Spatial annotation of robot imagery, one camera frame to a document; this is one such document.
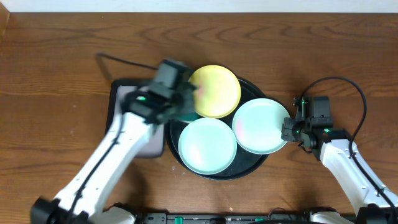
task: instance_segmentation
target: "white plate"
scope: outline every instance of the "white plate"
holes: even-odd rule
[[[270,99],[254,99],[243,104],[235,113],[232,130],[236,141],[245,150],[255,154],[270,154],[282,148],[284,119],[287,110]]]
[[[213,118],[200,118],[182,131],[178,153],[182,162],[198,174],[225,170],[236,155],[236,139],[231,128]]]

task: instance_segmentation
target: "white wall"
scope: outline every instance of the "white wall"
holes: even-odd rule
[[[10,12],[398,12],[398,0],[0,0]]]

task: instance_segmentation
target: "yellow bowl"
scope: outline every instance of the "yellow bowl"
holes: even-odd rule
[[[241,85],[235,74],[219,65],[199,68],[189,82],[198,87],[193,99],[200,116],[225,117],[235,110],[241,99]]]

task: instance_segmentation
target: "round black tray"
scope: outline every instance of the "round black tray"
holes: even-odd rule
[[[251,82],[237,77],[239,83],[241,85],[241,99],[239,101],[236,109],[229,115],[224,118],[220,118],[219,120],[226,123],[229,127],[232,127],[232,120],[234,115],[239,107],[241,107],[245,102],[256,99],[256,98],[265,98],[266,96],[262,93],[258,87],[253,85]],[[253,154],[251,152],[247,152],[238,144],[238,150],[236,151],[236,156],[232,161],[231,165],[227,167],[225,170],[213,174],[213,175],[203,175],[198,174],[192,170],[190,170],[181,160],[181,157],[178,153],[178,140],[180,139],[180,135],[182,130],[187,126],[187,123],[181,121],[170,121],[165,125],[165,138],[167,144],[169,145],[172,154],[178,160],[178,162],[183,165],[190,172],[193,172],[196,175],[201,177],[211,179],[211,180],[233,180],[240,177],[244,177],[245,175],[250,174],[255,171],[264,161],[267,159],[268,155],[258,155]]]

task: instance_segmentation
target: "wooden table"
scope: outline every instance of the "wooden table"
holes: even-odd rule
[[[170,57],[193,68],[226,65],[294,114],[292,98],[312,81],[344,76],[368,98],[356,138],[363,157],[398,192],[397,14],[11,14],[0,51],[0,220],[28,223],[38,196],[51,199],[80,170],[104,134],[110,82],[98,51],[157,65]],[[153,71],[116,63],[116,77]],[[347,83],[310,91],[328,95],[335,125],[353,132],[362,102]],[[165,149],[136,159],[108,200],[172,213],[268,213],[353,209],[331,173],[296,144],[232,181],[199,178]]]

